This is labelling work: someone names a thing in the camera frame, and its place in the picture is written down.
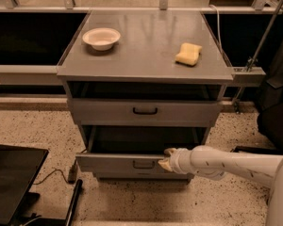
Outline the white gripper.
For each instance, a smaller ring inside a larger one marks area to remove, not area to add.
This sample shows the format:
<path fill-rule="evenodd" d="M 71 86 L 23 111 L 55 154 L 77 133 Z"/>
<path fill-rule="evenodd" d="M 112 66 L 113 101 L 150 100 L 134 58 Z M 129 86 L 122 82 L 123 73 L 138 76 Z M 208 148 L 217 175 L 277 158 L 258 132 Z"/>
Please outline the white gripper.
<path fill-rule="evenodd" d="M 169 157 L 158 161 L 158 164 L 165 170 L 173 171 L 178 174 L 188 174 L 192 172 L 191 151 L 188 149 L 167 148 L 164 154 Z"/>

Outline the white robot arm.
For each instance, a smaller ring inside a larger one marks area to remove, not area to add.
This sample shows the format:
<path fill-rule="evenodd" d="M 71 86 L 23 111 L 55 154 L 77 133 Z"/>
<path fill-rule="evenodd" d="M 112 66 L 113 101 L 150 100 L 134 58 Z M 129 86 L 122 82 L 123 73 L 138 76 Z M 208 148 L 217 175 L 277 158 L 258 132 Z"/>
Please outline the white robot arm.
<path fill-rule="evenodd" d="M 230 153 L 209 146 L 169 148 L 164 153 L 158 163 L 170 172 L 211 180 L 221 180 L 228 172 L 268 187 L 265 226 L 283 226 L 283 155 Z"/>

